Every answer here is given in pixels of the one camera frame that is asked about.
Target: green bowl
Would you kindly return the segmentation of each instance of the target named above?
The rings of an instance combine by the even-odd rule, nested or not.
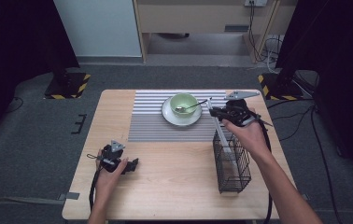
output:
[[[170,100],[171,109],[173,110],[174,114],[180,118],[188,118],[192,116],[194,114],[194,111],[196,111],[197,103],[198,101],[196,97],[188,93],[178,93],[174,95]],[[185,107],[187,109],[184,112],[177,111],[176,108],[179,106]]]

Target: white plate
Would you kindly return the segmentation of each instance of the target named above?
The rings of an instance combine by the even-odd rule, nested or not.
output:
[[[188,126],[196,122],[202,114],[202,108],[200,105],[197,106],[193,115],[189,118],[177,117],[170,106],[171,97],[162,103],[162,116],[170,123],[177,126]]]

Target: human hand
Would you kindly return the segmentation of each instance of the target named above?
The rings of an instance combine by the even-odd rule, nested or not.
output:
[[[101,156],[101,150],[98,151],[98,156]],[[116,170],[113,173],[108,172],[106,169],[102,169],[98,175],[98,180],[95,185],[95,200],[102,200],[107,203],[113,189],[117,186],[119,177],[127,165],[128,158],[123,159]],[[96,160],[97,169],[100,162]]]
[[[229,132],[238,138],[241,145],[249,153],[256,154],[261,151],[268,151],[261,125],[257,121],[253,121],[245,127],[237,127],[226,119],[223,119],[222,123]]]

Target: power outlet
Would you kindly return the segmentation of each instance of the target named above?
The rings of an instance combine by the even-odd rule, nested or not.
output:
[[[254,7],[265,7],[267,0],[246,0],[246,7],[251,7],[253,4]]]

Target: wall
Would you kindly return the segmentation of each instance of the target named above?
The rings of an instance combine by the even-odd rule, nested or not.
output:
[[[133,0],[54,0],[78,57],[141,57]]]

